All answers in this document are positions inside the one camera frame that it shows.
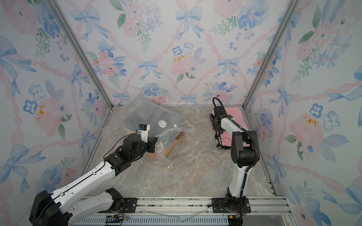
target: black cable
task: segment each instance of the black cable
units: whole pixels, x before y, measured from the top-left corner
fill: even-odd
[[[126,136],[124,136],[124,137],[121,137],[121,138],[114,144],[114,146],[113,146],[107,153],[104,154],[103,158],[106,156],[106,154],[108,154],[110,151],[112,151],[112,149],[117,145],[117,143],[118,143],[122,138],[125,138],[125,137],[127,137],[127,136],[128,136],[128,135],[126,135]]]
[[[217,97],[214,97],[214,98],[212,99],[212,103],[214,104],[214,106],[216,107],[216,104],[215,104],[215,102],[214,102],[215,99],[218,100],[218,102],[220,103],[220,105],[221,105],[221,106],[224,108],[224,110],[225,110],[224,105],[221,103],[220,99],[217,98]],[[239,129],[241,129],[242,131],[244,131],[244,132],[249,136],[249,138],[250,138],[250,140],[251,140],[251,142],[252,142],[252,145],[253,145],[254,148],[255,148],[255,158],[254,158],[254,161],[253,161],[252,164],[250,164],[250,165],[246,168],[245,174],[244,174],[243,183],[241,184],[241,190],[240,190],[240,220],[241,220],[241,219],[242,219],[241,205],[242,205],[242,200],[243,200],[243,191],[244,191],[245,184],[246,184],[246,181],[247,181],[248,172],[249,172],[249,170],[250,170],[251,168],[253,168],[253,167],[256,165],[256,163],[259,161],[260,155],[259,155],[259,151],[258,151],[258,149],[257,149],[257,147],[256,147],[255,140],[254,140],[254,138],[251,136],[250,132],[247,131],[245,128],[241,127],[241,126],[240,126],[234,119],[232,119],[228,114],[226,114],[226,117],[227,117],[228,119],[230,119],[230,121],[231,121],[233,124],[235,124],[237,127],[239,127]]]

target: marble floor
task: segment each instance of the marble floor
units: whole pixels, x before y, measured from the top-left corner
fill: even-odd
[[[95,188],[88,195],[95,196],[108,188],[116,188],[124,196],[224,196],[232,178],[234,163],[230,150],[217,149],[209,114],[212,107],[165,107],[185,116],[195,125],[195,132],[184,135],[168,154],[173,167],[161,167],[149,158],[141,158],[117,177]],[[117,114],[109,124],[117,123]],[[103,155],[121,137],[120,134],[104,133],[94,157],[92,169],[103,160]],[[197,148],[188,150],[190,141],[198,140]],[[260,161],[250,172],[244,194],[270,196]]]

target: white valve cap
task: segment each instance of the white valve cap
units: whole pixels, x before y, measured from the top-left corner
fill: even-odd
[[[159,126],[160,126],[161,128],[165,128],[165,127],[167,126],[166,121],[160,120],[160,121],[159,121]]]

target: pink flower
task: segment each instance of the pink flower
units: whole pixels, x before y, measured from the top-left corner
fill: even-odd
[[[262,141],[265,141],[267,135],[266,129],[263,127],[262,124],[258,124],[258,130],[258,138],[261,138]]]
[[[256,60],[256,63],[254,63],[253,66],[258,66],[258,67],[260,67],[260,65],[261,65],[262,62],[263,62],[262,60]]]
[[[243,5],[244,5],[243,0],[237,0],[231,2],[215,0],[214,11],[221,18],[225,19],[230,17],[230,15],[238,13]]]
[[[62,182],[59,184],[59,188],[62,188],[74,181],[75,169],[69,167],[62,175]]]
[[[96,100],[93,105],[93,112],[95,116],[101,116],[104,110],[104,104],[100,100]]]
[[[166,103],[166,97],[164,97],[164,96],[162,96],[162,95],[158,95],[158,96],[156,96],[156,97],[150,98],[150,101],[151,101],[151,102],[154,102],[154,103],[156,103],[156,104],[158,104],[158,105],[161,105],[161,104],[163,104],[163,103]]]
[[[38,21],[34,9],[22,0],[1,0],[8,22],[23,35],[35,36]]]
[[[311,42],[303,42],[301,46],[299,46],[298,50],[296,51],[296,59],[298,61],[302,61],[305,58],[309,57],[313,49]]]
[[[47,133],[47,137],[53,137],[62,123],[61,118],[67,119],[70,111],[63,101],[55,102],[53,98],[46,98],[40,102],[35,112],[34,120],[37,127]]]
[[[114,65],[112,65],[111,63],[108,63],[108,64],[103,65],[102,73],[110,75],[110,76],[114,76],[115,70],[116,70],[116,67]]]
[[[138,33],[137,24],[133,21],[127,21],[126,23],[123,24],[123,33],[127,37],[131,37],[131,38],[136,37],[137,33]]]
[[[113,61],[113,59],[108,56],[108,52],[105,52],[105,53],[99,52],[98,55],[99,55],[98,59],[102,63],[110,64]]]
[[[319,148],[319,143],[324,137],[324,130],[320,122],[309,113],[304,112],[298,116],[296,121],[290,123],[289,128],[296,140],[303,144],[299,149],[300,152],[304,152],[303,157],[307,160],[312,158],[317,161],[316,155],[323,153]]]
[[[293,216],[298,226],[315,226],[312,215],[301,204],[294,206]]]
[[[140,22],[143,21],[143,9],[137,4],[137,1],[127,2],[128,4],[123,7],[125,12],[127,13],[127,21]]]
[[[174,75],[185,74],[191,72],[191,68],[195,67],[194,58],[191,55],[177,55],[171,61],[171,73]]]
[[[93,59],[92,61],[93,61],[92,64],[93,64],[94,66],[97,66],[97,65],[100,66],[99,60]]]
[[[227,102],[229,100],[229,94],[226,91],[217,91],[213,94],[212,97],[219,98],[222,102]]]

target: black mounting plate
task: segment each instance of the black mounting plate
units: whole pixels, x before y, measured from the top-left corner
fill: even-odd
[[[136,212],[137,198],[123,198],[123,202],[125,204],[125,209],[123,210],[123,213],[135,213]],[[105,210],[105,211],[101,211],[99,213],[114,213],[114,212],[112,212],[110,210]]]
[[[220,201],[225,200],[225,198],[212,198],[211,202],[212,203],[217,203]],[[212,207],[212,210],[214,213],[230,213],[227,209],[226,209],[226,201],[219,203],[216,206]],[[250,204],[249,204],[249,200],[247,198],[245,198],[245,203],[244,205],[241,207],[241,211],[243,213],[251,213],[251,208],[250,208]]]

